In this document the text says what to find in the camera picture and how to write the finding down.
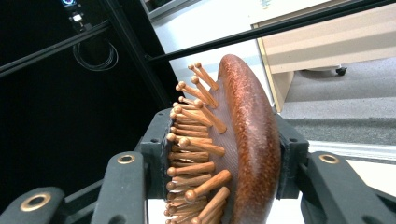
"white wall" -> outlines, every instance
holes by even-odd
[[[257,1],[202,0],[155,21],[152,25],[163,49],[169,53],[250,30],[247,8],[252,3],[257,4]],[[194,54],[170,63],[177,79],[192,85],[190,78],[193,72],[187,68],[188,64],[201,62],[209,75],[216,80],[219,62],[222,56],[229,53],[242,58],[250,66],[273,105],[256,40]]]

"brass ring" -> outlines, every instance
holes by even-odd
[[[37,193],[23,201],[21,204],[21,210],[23,212],[32,212],[46,205],[49,201],[50,194],[48,192]]]
[[[338,158],[334,157],[333,155],[330,154],[322,154],[319,156],[321,161],[330,163],[330,164],[336,164],[338,162],[340,162],[340,160],[338,160]]]
[[[117,162],[120,164],[128,164],[134,161],[133,155],[123,155],[117,159]]]

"gray carpet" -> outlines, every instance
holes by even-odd
[[[396,58],[297,71],[281,116],[308,140],[396,146]]]

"desk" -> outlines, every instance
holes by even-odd
[[[261,21],[261,27],[334,4],[330,1],[282,18]],[[259,38],[276,111],[281,112],[294,71],[332,64],[355,63],[396,56],[396,4],[377,7],[331,21]]]

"black rod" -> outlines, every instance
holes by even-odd
[[[214,41],[209,41],[204,44],[196,45],[190,48],[177,50],[168,54],[157,57],[147,58],[148,63],[159,63],[162,61],[170,61],[177,58],[189,56],[195,53],[201,53],[211,49],[218,49],[232,44],[241,43],[244,41],[260,38],[267,35],[274,35],[292,29],[304,27],[322,21],[329,21],[340,18],[350,14],[362,12],[364,10],[375,7],[382,7],[388,4],[395,3],[394,0],[360,0],[351,1],[333,7],[324,8],[312,13],[305,14],[296,18],[291,18],[285,21],[269,24],[257,29],[245,31],[236,35],[229,35]]]
[[[159,78],[155,75],[151,66],[145,59],[143,50],[136,33],[128,22],[122,7],[117,0],[100,0],[103,8],[113,25],[114,30],[119,35],[122,44],[132,58],[136,66],[137,74],[142,77],[149,92],[151,93],[158,109],[165,109],[171,105],[170,98]]]
[[[35,53],[29,54],[29,55],[27,55],[23,58],[20,58],[14,62],[7,63],[0,67],[0,77],[9,75],[15,71],[22,69],[23,67],[26,67],[26,66],[32,64],[32,63],[36,63],[40,60],[43,60],[52,54],[55,54],[61,50],[64,50],[64,49],[67,49],[73,45],[76,45],[77,43],[79,43],[81,41],[89,39],[95,35],[99,35],[99,34],[103,33],[104,31],[106,31],[109,27],[110,27],[109,22],[104,21],[98,25],[95,25],[91,30],[88,30],[81,34],[70,37],[66,40],[63,40],[57,44],[54,44],[50,47],[47,47],[47,48],[37,51]]]

